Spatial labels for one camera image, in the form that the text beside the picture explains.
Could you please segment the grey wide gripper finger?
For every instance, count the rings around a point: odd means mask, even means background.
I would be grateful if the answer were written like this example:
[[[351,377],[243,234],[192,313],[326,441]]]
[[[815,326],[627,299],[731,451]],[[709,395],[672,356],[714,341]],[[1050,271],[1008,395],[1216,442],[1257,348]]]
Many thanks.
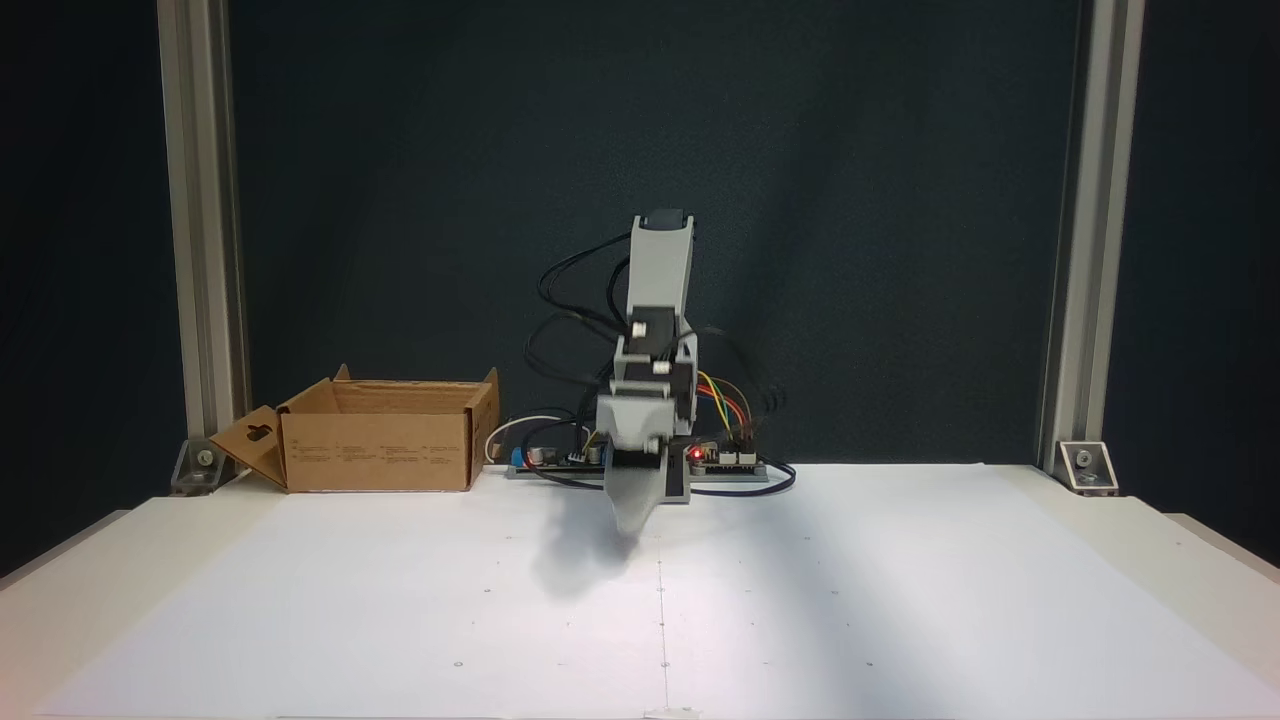
[[[605,396],[599,402],[598,424],[607,445],[603,489],[618,534],[635,538],[666,498],[673,401]]]

